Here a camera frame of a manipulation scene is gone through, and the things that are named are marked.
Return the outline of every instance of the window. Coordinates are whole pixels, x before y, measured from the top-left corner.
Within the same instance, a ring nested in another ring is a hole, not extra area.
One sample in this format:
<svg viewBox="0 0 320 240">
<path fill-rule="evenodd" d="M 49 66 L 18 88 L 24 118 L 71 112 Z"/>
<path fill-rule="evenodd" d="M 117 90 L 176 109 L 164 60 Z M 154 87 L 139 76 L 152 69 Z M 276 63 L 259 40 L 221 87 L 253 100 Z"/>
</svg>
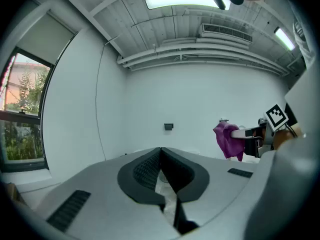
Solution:
<svg viewBox="0 0 320 240">
<path fill-rule="evenodd" d="M 40 118 L 53 65 L 17 48 L 0 87 L 0 169 L 21 172 L 47 168 Z"/>
</svg>

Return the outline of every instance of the rectangular ceiling light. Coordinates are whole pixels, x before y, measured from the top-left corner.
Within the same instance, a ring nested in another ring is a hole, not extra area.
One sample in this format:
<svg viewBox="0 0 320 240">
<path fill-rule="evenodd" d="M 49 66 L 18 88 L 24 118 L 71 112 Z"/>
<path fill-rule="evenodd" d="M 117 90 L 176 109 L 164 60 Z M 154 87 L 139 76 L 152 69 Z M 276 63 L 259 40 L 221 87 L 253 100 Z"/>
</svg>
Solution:
<svg viewBox="0 0 320 240">
<path fill-rule="evenodd" d="M 223 2 L 225 4 L 225 9 L 229 10 L 231 3 L 230 0 L 223 0 Z M 145 0 L 145 3 L 148 9 L 181 5 L 210 6 L 219 8 L 214 0 Z"/>
<path fill-rule="evenodd" d="M 280 27 L 277 27 L 274 33 L 289 48 L 290 51 L 292 51 L 295 48 L 295 45 L 291 42 L 289 37 Z"/>
</svg>

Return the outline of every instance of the purple cloth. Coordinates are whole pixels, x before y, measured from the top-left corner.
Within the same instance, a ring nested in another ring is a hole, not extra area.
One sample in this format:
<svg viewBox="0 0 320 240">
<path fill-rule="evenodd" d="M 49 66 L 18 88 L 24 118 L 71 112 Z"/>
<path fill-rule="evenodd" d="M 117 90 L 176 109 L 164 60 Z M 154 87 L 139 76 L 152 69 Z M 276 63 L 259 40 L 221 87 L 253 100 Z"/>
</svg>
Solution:
<svg viewBox="0 0 320 240">
<path fill-rule="evenodd" d="M 240 138 L 231 138 L 231 132 L 239 130 L 235 124 L 220 122 L 213 131 L 216 134 L 216 142 L 226 159 L 237 157 L 241 162 L 245 151 L 245 140 Z"/>
</svg>

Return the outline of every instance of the window pane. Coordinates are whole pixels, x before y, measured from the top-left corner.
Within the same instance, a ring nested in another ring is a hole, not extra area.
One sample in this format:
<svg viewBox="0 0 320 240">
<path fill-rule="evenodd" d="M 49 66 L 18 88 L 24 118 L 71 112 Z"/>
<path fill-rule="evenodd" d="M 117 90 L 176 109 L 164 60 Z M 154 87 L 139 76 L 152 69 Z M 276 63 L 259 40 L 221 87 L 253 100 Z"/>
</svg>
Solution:
<svg viewBox="0 0 320 240">
<path fill-rule="evenodd" d="M 50 68 L 17 53 L 2 80 L 1 109 L 38 115 L 41 94 Z"/>
<path fill-rule="evenodd" d="M 40 125 L 0 120 L 5 164 L 44 162 Z"/>
</svg>

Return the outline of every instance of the air conditioning unit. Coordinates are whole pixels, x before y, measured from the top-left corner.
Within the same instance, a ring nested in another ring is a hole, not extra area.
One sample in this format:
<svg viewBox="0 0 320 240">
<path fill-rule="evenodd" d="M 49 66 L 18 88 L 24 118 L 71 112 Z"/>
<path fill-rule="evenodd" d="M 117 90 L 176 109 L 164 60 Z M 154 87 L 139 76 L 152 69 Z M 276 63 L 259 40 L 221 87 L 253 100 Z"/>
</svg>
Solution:
<svg viewBox="0 0 320 240">
<path fill-rule="evenodd" d="M 223 39 L 243 45 L 252 44 L 252 36 L 230 27 L 202 23 L 199 28 L 201 38 Z"/>
</svg>

